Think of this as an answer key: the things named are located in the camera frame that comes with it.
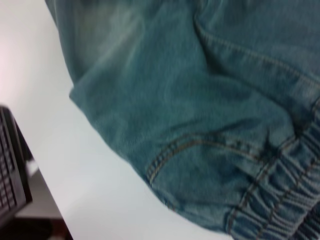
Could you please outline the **blue denim shorts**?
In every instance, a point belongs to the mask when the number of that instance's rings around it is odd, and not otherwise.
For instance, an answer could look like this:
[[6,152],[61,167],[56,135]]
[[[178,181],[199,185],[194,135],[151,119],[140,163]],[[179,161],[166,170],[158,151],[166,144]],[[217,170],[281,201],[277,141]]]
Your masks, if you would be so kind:
[[70,98],[168,208],[320,240],[320,0],[45,0]]

